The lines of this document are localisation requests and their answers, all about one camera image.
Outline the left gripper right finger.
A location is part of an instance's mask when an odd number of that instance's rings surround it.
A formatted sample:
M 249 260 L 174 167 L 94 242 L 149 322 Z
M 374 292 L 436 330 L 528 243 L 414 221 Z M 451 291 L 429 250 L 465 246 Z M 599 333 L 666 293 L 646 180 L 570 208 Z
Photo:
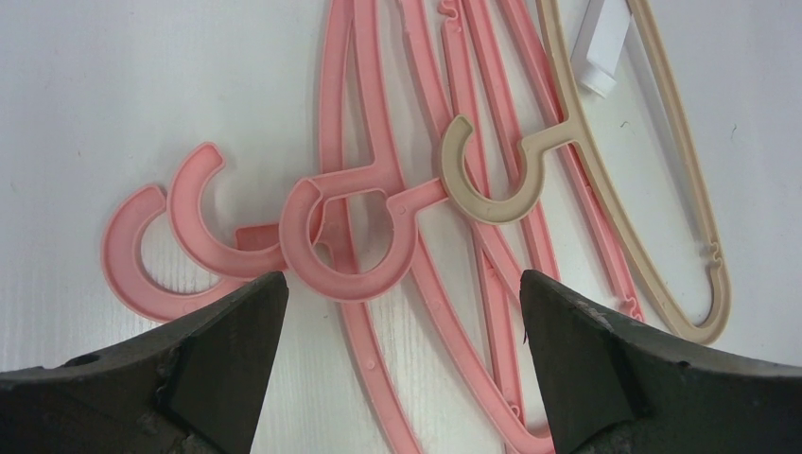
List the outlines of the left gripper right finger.
M 527 270 L 520 302 L 559 453 L 797 453 L 801 371 L 682 340 Z

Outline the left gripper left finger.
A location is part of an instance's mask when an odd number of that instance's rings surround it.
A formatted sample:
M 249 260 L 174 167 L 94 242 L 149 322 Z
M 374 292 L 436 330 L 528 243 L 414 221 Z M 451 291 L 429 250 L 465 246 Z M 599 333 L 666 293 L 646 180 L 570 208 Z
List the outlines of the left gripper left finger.
M 247 453 L 288 306 L 280 272 L 56 368 L 1 376 L 5 453 Z

